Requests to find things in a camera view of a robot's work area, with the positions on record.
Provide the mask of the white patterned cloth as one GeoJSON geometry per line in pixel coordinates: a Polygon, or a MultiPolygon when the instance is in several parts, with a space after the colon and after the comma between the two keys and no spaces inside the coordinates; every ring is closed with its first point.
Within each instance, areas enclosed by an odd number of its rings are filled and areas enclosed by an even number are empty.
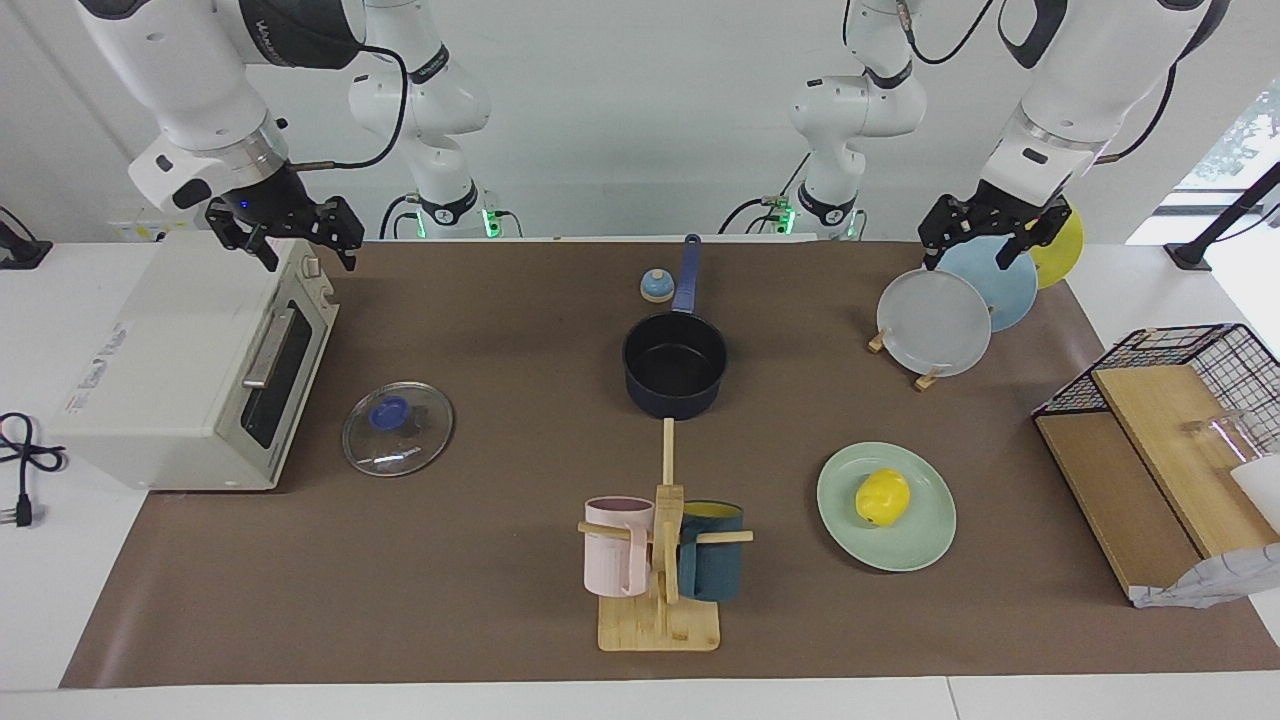
{"type": "Polygon", "coordinates": [[[1167,588],[1132,585],[1126,596],[1137,609],[1207,609],[1276,588],[1280,588],[1280,542],[1206,559],[1167,588]]]}

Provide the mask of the glass lid with blue knob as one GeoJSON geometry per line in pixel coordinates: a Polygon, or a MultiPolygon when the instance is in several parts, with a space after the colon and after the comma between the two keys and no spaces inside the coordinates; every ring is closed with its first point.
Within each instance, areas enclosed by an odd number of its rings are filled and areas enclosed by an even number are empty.
{"type": "Polygon", "coordinates": [[[454,407],[434,386],[401,380],[361,398],[346,418],[346,460],[370,477],[406,477],[430,465],[454,432],[454,407]]]}

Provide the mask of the green plate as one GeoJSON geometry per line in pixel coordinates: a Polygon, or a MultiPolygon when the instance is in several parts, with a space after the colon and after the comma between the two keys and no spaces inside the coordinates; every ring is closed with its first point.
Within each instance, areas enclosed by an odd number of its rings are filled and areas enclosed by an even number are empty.
{"type": "Polygon", "coordinates": [[[957,530],[957,510],[942,475],[909,448],[861,442],[835,452],[815,486],[820,520],[835,543],[858,561],[883,571],[915,571],[938,561],[957,530]],[[873,471],[900,471],[911,498],[892,524],[878,527],[855,509],[856,492],[873,471]]]}

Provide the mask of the yellow potato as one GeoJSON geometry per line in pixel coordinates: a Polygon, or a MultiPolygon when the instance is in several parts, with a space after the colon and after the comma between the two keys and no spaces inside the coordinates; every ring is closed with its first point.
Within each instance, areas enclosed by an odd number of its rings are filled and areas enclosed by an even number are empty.
{"type": "Polygon", "coordinates": [[[908,478],[892,468],[870,473],[855,493],[858,516],[874,527],[891,527],[908,510],[913,491],[908,478]]]}

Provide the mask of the wooden mug tree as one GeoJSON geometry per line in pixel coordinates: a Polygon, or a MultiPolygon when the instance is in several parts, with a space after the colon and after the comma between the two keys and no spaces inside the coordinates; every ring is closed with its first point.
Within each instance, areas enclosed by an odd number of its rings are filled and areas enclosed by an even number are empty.
{"type": "Polygon", "coordinates": [[[663,420],[662,478],[650,521],[577,524],[585,537],[626,544],[625,593],[599,596],[596,644],[605,652],[710,652],[721,644],[718,603],[682,597],[678,589],[686,501],[675,482],[675,419],[663,420]]]}

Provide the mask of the black table clamp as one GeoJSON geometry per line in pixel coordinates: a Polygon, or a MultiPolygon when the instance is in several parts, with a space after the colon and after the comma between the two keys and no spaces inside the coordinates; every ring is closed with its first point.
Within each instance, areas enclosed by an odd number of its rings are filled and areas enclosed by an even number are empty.
{"type": "Polygon", "coordinates": [[[0,269],[35,269],[51,250],[52,242],[37,238],[20,218],[0,205],[0,269]]]}

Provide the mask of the yellow plate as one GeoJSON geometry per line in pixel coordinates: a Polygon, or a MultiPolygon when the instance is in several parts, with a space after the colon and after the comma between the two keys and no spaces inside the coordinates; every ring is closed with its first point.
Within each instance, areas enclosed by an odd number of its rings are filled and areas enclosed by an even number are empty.
{"type": "Polygon", "coordinates": [[[1069,200],[1062,199],[1062,205],[1068,209],[1068,217],[1052,242],[1033,246],[1028,251],[1036,265],[1038,290],[1047,290],[1064,281],[1078,264],[1085,245],[1085,227],[1080,214],[1069,200]]]}

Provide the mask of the wooden shelf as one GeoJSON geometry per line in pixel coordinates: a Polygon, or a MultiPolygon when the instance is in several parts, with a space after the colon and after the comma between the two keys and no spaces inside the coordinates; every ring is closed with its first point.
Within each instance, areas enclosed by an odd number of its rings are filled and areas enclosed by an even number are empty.
{"type": "Polygon", "coordinates": [[[1125,596],[1132,585],[1167,588],[1206,559],[1280,542],[1226,460],[1181,429],[1225,410],[1193,369],[1107,369],[1093,379],[1108,411],[1036,425],[1125,596]]]}

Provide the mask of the grey plate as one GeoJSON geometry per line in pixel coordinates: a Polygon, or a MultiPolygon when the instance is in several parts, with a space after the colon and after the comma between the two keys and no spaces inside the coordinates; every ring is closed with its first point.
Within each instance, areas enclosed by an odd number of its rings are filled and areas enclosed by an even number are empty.
{"type": "Polygon", "coordinates": [[[973,369],[993,334],[980,293],[961,277],[915,269],[891,281],[876,309],[877,331],[891,327],[908,334],[927,361],[938,363],[941,378],[973,369]]]}

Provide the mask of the dark blue saucepan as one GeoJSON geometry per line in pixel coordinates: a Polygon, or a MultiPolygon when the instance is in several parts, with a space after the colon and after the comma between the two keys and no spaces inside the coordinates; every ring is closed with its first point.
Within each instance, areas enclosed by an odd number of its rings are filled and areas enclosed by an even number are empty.
{"type": "Polygon", "coordinates": [[[637,322],[623,340],[628,397],[653,418],[686,421],[708,411],[728,366],[723,334],[695,311],[700,263],[701,237],[685,236],[671,310],[637,322]]]}

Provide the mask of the wooden plate rack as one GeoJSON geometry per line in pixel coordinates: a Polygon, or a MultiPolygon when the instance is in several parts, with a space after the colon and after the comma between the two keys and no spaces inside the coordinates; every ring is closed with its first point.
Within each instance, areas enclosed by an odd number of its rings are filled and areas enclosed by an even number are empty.
{"type": "Polygon", "coordinates": [[[887,352],[905,372],[911,373],[911,387],[916,392],[927,392],[941,378],[942,366],[938,363],[927,361],[922,351],[908,334],[886,325],[879,328],[867,342],[865,348],[870,354],[887,352]]]}

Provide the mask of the beige toaster oven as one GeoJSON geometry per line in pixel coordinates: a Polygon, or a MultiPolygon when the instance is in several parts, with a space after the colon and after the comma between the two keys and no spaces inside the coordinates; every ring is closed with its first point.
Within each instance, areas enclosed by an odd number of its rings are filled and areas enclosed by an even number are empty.
{"type": "Polygon", "coordinates": [[[311,243],[266,251],[273,268],[209,231],[164,240],[52,438],[134,488],[273,489],[339,307],[311,243]]]}

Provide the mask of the dark teal mug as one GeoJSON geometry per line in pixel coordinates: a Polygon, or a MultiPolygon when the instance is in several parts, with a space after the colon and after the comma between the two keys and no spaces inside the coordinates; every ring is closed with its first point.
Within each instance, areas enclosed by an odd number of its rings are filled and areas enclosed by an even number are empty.
{"type": "Polygon", "coordinates": [[[744,510],[736,503],[692,500],[684,505],[677,548],[678,593],[703,602],[727,602],[739,596],[742,578],[740,543],[701,543],[705,533],[744,528],[744,510]]]}

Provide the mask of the clear glass cup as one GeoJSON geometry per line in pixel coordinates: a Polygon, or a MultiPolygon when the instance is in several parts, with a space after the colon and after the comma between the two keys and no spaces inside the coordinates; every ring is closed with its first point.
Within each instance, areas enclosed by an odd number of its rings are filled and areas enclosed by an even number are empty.
{"type": "Polygon", "coordinates": [[[1204,452],[1224,457],[1229,468],[1280,455],[1280,450],[1265,438],[1265,428],[1257,413],[1224,410],[1206,419],[1188,421],[1181,429],[1204,452]]]}

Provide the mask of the brown table mat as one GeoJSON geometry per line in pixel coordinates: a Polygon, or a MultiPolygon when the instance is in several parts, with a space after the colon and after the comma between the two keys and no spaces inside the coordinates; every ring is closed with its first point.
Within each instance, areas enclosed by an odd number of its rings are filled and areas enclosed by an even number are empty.
{"type": "Polygon", "coordinates": [[[730,364],[676,430],[675,477],[739,503],[755,538],[712,652],[596,646],[582,587],[588,498],[652,496],[660,423],[621,345],[669,243],[372,243],[334,278],[332,338],[273,493],[152,495],[61,678],[69,688],[653,678],[1216,673],[1280,669],[1244,600],[1134,609],[1030,415],[1101,347],[1068,288],[925,393],[865,351],[876,302],[920,261],[902,242],[707,243],[698,310],[730,364]],[[406,477],[349,465],[374,389],[454,407],[406,477]],[[957,510],[950,550],[883,571],[824,528],[838,450],[927,460],[957,510]]]}

